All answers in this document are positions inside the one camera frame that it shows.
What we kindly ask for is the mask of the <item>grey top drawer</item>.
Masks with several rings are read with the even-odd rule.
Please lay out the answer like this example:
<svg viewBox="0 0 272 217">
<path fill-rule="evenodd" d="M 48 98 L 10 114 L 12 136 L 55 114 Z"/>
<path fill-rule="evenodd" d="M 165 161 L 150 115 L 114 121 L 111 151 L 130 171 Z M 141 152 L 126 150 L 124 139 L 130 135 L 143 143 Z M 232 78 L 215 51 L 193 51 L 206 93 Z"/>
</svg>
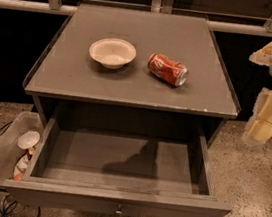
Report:
<svg viewBox="0 0 272 217">
<path fill-rule="evenodd" d="M 6 189 L 22 203 L 136 217 L 224 217 L 205 139 L 54 116 L 20 181 Z"/>
</svg>

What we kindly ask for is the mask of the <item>round metal drawer knob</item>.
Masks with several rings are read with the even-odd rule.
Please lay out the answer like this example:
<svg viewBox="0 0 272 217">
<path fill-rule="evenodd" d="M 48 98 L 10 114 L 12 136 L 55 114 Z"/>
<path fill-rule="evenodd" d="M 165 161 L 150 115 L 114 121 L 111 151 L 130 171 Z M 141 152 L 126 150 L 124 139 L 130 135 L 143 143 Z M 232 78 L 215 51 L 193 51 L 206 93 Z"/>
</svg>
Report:
<svg viewBox="0 0 272 217">
<path fill-rule="evenodd" d="M 122 207 L 120 204 L 117 204 L 117 210 L 114 213 L 115 215 L 123 215 Z"/>
</svg>

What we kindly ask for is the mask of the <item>red soda can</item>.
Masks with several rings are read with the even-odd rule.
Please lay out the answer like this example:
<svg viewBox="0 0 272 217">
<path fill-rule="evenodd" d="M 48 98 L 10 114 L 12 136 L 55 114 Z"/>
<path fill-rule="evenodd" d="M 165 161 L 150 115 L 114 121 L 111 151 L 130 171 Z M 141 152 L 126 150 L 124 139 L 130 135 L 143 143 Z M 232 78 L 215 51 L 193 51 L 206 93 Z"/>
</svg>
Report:
<svg viewBox="0 0 272 217">
<path fill-rule="evenodd" d="M 183 85 L 189 73 L 185 65 L 162 53 L 153 53 L 147 66 L 155 76 L 174 87 Z"/>
</svg>

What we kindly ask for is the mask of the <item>grey wooden cabinet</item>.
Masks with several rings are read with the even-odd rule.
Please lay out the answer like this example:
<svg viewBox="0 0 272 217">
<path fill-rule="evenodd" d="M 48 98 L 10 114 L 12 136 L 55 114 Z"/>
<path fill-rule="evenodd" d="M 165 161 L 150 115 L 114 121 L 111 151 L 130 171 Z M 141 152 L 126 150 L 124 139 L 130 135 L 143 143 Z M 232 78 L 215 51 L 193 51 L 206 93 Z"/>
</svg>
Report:
<svg viewBox="0 0 272 217">
<path fill-rule="evenodd" d="M 104 69 L 88 53 L 95 41 L 111 37 L 132 43 L 137 51 L 135 60 L 118 71 Z M 152 53 L 182 62 L 190 72 L 185 84 L 170 87 L 150 74 L 147 63 Z M 172 110 L 221 120 L 240 112 L 206 20 L 179 15 L 150 16 L 82 4 L 23 84 L 42 121 L 47 120 L 49 98 Z"/>
</svg>

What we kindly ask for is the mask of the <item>small white bowl in bin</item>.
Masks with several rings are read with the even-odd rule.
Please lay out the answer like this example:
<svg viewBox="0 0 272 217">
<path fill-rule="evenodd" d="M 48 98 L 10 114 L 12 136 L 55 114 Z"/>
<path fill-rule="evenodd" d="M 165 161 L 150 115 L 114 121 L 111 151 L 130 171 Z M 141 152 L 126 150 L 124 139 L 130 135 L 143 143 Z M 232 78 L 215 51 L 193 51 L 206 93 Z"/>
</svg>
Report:
<svg viewBox="0 0 272 217">
<path fill-rule="evenodd" d="M 40 141 L 40 134 L 37 131 L 29 131 L 23 134 L 18 140 L 18 147 L 27 150 L 28 148 L 35 147 Z"/>
</svg>

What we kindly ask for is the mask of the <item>white packet in bin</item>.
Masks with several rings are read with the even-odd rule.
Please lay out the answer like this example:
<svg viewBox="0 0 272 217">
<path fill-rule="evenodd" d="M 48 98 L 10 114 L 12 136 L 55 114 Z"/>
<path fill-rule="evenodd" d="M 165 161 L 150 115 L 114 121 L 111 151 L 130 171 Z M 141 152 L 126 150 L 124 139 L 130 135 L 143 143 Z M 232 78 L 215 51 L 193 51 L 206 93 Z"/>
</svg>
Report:
<svg viewBox="0 0 272 217">
<path fill-rule="evenodd" d="M 15 177 L 17 174 L 24 173 L 26 172 L 26 169 L 28 168 L 30 162 L 30 158 L 27 155 L 24 155 L 20 158 L 20 160 L 17 162 L 14 168 L 14 175 Z"/>
</svg>

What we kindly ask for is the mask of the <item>orange ball in bin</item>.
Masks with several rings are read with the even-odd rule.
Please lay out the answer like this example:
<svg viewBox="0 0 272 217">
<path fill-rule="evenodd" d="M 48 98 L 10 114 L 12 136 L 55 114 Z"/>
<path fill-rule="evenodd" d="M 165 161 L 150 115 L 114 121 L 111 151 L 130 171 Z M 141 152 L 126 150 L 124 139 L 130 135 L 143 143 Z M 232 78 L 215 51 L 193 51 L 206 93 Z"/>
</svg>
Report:
<svg viewBox="0 0 272 217">
<path fill-rule="evenodd" d="M 17 174 L 15 177 L 13 177 L 13 179 L 16 180 L 16 181 L 19 181 L 19 180 L 22 179 L 23 176 L 24 176 L 24 174 L 20 173 L 20 174 Z"/>
</svg>

